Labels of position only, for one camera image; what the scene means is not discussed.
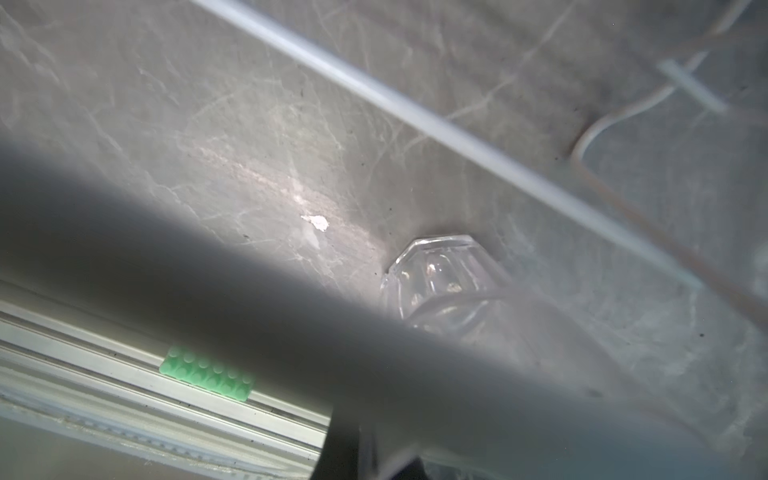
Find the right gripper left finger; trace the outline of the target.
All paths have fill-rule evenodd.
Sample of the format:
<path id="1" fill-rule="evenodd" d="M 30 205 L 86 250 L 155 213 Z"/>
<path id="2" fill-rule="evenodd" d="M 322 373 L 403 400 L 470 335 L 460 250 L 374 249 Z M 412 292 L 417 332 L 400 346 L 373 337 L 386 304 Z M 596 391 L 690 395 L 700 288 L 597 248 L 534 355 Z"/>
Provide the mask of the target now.
<path id="1" fill-rule="evenodd" d="M 334 410 L 311 480 L 358 478 L 359 424 L 342 410 Z"/>

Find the clear glass cup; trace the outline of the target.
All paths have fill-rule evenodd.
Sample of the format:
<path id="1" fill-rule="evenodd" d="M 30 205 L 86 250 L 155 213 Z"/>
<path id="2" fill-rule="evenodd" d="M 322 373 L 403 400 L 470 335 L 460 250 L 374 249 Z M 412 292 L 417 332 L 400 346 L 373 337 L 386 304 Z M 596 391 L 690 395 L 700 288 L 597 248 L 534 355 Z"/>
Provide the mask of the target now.
<path id="1" fill-rule="evenodd" d="M 382 305 L 412 328 L 595 399 L 642 391 L 572 318 L 515 281 L 474 238 L 410 243 L 385 273 Z"/>

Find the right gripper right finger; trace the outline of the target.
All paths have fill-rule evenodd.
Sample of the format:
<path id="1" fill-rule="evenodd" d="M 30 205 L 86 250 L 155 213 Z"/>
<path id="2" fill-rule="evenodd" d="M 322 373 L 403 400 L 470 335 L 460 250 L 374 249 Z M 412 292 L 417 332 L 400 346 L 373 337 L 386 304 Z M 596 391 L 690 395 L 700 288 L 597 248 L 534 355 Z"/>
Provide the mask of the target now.
<path id="1" fill-rule="evenodd" d="M 429 476 L 421 459 L 416 458 L 394 475 L 392 480 L 429 480 Z"/>

